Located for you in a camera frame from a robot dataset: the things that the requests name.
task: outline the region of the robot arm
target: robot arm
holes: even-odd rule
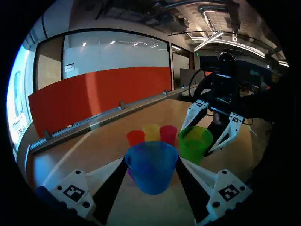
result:
[[[64,204],[65,210],[88,221],[106,224],[126,169],[124,157],[89,173],[75,169],[50,192],[43,187],[44,194],[39,192],[40,197],[45,199],[48,192],[60,205]],[[252,193],[226,169],[216,174],[179,157],[176,170],[198,226],[224,216]]]
[[[187,115],[181,130],[187,128],[188,126],[196,125],[204,116],[206,116],[208,107],[208,102],[202,100],[197,100],[196,102],[194,102],[187,110]],[[228,126],[226,127],[225,131],[221,134],[219,139],[217,139],[215,144],[211,147],[209,153],[215,150],[219,150],[227,144],[229,144],[230,142],[232,142],[236,138],[243,120],[244,117],[231,112],[231,114],[229,115]],[[221,142],[227,134],[229,135],[229,138]]]

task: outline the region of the yellow plastic cup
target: yellow plastic cup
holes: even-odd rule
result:
[[[142,128],[145,133],[145,141],[160,141],[160,126],[148,124]]]

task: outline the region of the ceiling pipe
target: ceiling pipe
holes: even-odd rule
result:
[[[210,18],[208,17],[207,13],[208,12],[225,12],[228,13],[228,10],[225,6],[212,6],[212,5],[207,5],[203,6],[201,5],[199,7],[199,12],[202,14],[207,26],[209,29],[212,31],[213,34],[215,34],[215,27],[213,23],[211,22]]]
[[[219,3],[219,4],[223,4],[222,0],[186,0],[186,1],[179,1],[179,2],[175,2],[166,6],[163,6],[163,9],[172,9],[178,6],[184,6],[184,5],[193,5],[193,4],[200,4],[200,3]]]

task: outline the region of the plastic cup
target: plastic cup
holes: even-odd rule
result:
[[[179,134],[181,156],[195,164],[200,164],[206,149],[212,144],[213,136],[209,130],[191,126]]]
[[[126,135],[129,145],[133,146],[145,141],[145,133],[141,130],[133,130]]]
[[[178,151],[161,141],[134,145],[125,155],[137,186],[149,195],[160,194],[168,188],[177,159]]]
[[[145,125],[142,130],[145,133],[145,141],[160,141],[160,126],[157,124]]]
[[[160,128],[161,141],[174,146],[177,131],[178,131],[178,129],[172,125],[162,126]]]

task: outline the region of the desk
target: desk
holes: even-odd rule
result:
[[[35,155],[36,186],[52,189],[76,168],[90,172],[122,157],[129,148],[126,134],[146,124],[174,125],[180,130],[190,105],[189,102],[167,99]],[[212,116],[206,116],[198,125],[208,127],[212,119]],[[201,166],[214,172],[227,168],[245,180],[251,173],[252,161],[249,127],[242,125],[237,139],[205,158]],[[192,226],[193,219],[176,171],[169,188],[155,196],[141,192],[126,174],[107,225]]]

